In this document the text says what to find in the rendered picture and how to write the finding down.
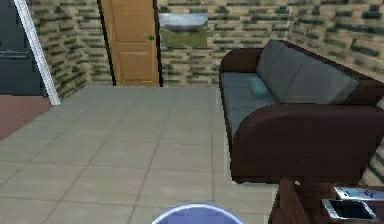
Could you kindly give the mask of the brown sofa with grey cushions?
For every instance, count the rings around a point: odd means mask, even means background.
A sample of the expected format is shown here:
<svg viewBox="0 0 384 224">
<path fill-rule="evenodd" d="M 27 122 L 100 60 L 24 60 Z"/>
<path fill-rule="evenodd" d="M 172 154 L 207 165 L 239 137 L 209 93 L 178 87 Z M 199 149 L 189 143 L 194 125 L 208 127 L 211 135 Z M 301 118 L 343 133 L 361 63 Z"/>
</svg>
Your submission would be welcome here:
<svg viewBox="0 0 384 224">
<path fill-rule="evenodd" d="M 250 93 L 253 79 L 265 97 Z M 288 41 L 228 52 L 219 89 L 238 184 L 356 184 L 384 139 L 384 83 Z"/>
</svg>

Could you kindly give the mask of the teal pillow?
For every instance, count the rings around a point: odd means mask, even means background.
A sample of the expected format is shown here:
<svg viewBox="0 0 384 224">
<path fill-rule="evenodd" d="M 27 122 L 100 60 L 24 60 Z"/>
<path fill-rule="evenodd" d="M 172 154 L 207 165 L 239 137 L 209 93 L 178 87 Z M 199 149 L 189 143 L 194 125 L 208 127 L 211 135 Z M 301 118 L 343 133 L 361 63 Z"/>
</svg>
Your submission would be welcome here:
<svg viewBox="0 0 384 224">
<path fill-rule="evenodd" d="M 253 79 L 248 84 L 249 91 L 254 97 L 265 97 L 268 93 L 268 88 L 265 83 L 259 79 Z"/>
</svg>

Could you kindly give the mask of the framed landscape picture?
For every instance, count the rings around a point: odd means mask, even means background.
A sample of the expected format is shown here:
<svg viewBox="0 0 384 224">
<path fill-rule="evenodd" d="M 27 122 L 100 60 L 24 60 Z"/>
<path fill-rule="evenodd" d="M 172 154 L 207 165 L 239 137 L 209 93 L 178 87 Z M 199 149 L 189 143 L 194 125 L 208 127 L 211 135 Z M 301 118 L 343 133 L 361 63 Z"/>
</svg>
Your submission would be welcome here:
<svg viewBox="0 0 384 224">
<path fill-rule="evenodd" d="M 171 48 L 205 48 L 208 15 L 205 13 L 160 13 L 160 43 Z"/>
</svg>

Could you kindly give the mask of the orange wooden room door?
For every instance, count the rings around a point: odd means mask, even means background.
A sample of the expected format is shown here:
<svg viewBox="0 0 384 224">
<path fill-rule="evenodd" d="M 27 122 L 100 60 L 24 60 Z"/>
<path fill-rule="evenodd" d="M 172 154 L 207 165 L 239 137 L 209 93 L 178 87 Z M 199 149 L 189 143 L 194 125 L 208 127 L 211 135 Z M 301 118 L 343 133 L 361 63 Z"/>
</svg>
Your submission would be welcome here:
<svg viewBox="0 0 384 224">
<path fill-rule="evenodd" d="M 158 86 L 153 0 L 101 0 L 101 6 L 116 84 Z"/>
</svg>

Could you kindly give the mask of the blue round bowl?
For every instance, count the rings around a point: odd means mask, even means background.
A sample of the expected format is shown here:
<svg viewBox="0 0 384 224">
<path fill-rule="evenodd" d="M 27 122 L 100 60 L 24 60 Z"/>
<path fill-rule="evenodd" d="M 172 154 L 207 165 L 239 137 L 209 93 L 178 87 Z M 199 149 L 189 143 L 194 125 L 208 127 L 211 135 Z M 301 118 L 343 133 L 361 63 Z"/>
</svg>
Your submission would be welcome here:
<svg viewBox="0 0 384 224">
<path fill-rule="evenodd" d="M 171 208 L 150 224 L 245 224 L 233 213 L 212 204 L 190 203 Z"/>
</svg>

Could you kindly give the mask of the dark brown wooden table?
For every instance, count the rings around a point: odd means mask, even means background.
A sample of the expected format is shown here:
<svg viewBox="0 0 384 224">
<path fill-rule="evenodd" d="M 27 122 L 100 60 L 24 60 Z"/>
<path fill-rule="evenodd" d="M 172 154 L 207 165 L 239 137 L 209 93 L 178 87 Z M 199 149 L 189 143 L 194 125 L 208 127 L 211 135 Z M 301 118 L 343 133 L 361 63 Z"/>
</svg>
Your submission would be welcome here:
<svg viewBox="0 0 384 224">
<path fill-rule="evenodd" d="M 283 178 L 272 207 L 268 224 L 384 224 L 384 199 L 367 201 L 376 220 L 332 218 L 322 200 L 335 200 L 335 187 L 358 188 L 358 185 L 332 182 L 301 181 Z"/>
</svg>

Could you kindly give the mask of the dark grey cupboard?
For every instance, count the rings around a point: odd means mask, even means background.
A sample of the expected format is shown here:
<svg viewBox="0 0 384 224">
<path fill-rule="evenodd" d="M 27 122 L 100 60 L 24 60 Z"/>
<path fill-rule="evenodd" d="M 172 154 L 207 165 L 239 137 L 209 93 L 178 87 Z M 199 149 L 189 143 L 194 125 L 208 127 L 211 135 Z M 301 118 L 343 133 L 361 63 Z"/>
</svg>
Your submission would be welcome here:
<svg viewBox="0 0 384 224">
<path fill-rule="evenodd" d="M 44 96 L 46 89 L 13 0 L 0 0 L 0 95 Z"/>
</svg>

